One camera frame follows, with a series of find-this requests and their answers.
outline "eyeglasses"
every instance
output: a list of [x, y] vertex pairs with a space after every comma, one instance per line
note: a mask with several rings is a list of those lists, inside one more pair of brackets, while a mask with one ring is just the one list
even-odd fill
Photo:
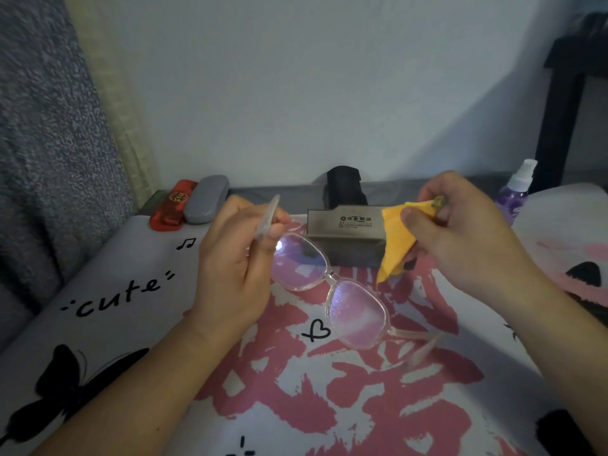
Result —
[[386, 336], [427, 340], [406, 362], [406, 367], [414, 368], [439, 341], [439, 334], [391, 326], [389, 312], [380, 299], [359, 282], [336, 275], [327, 256], [308, 238], [296, 233], [287, 232], [278, 241], [272, 278], [292, 291], [306, 291], [327, 281], [330, 284], [325, 302], [327, 320], [337, 337], [353, 349], [372, 348]]

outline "purple spray bottle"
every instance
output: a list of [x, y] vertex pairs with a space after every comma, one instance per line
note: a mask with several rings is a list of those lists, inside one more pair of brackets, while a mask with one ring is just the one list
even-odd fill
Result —
[[496, 205], [509, 225], [513, 225], [513, 221], [528, 199], [528, 189], [532, 184], [532, 175], [537, 163], [536, 160], [524, 160], [519, 171], [513, 174], [506, 187], [498, 192]]

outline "curtain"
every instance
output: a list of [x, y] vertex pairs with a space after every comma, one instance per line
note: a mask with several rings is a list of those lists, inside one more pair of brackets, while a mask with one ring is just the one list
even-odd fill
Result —
[[159, 178], [135, 99], [120, 68], [117, 46], [102, 15], [103, 0], [65, 0], [80, 48], [99, 93], [118, 154], [138, 206], [159, 189]]
[[0, 0], [0, 350], [133, 214], [63, 0]]

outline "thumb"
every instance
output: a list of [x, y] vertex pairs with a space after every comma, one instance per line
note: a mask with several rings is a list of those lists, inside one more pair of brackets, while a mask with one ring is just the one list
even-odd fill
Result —
[[245, 285], [255, 287], [270, 284], [270, 269], [277, 249], [277, 241], [285, 233], [285, 224], [276, 223], [270, 226], [263, 240], [254, 240], [249, 249], [249, 265]]
[[417, 208], [404, 208], [401, 212], [401, 221], [422, 247], [431, 253], [436, 248], [438, 239], [445, 232], [430, 216]]

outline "white wall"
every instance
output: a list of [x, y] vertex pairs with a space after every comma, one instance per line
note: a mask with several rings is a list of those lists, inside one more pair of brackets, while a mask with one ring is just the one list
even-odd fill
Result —
[[99, 2], [170, 187], [515, 169], [573, 0]]

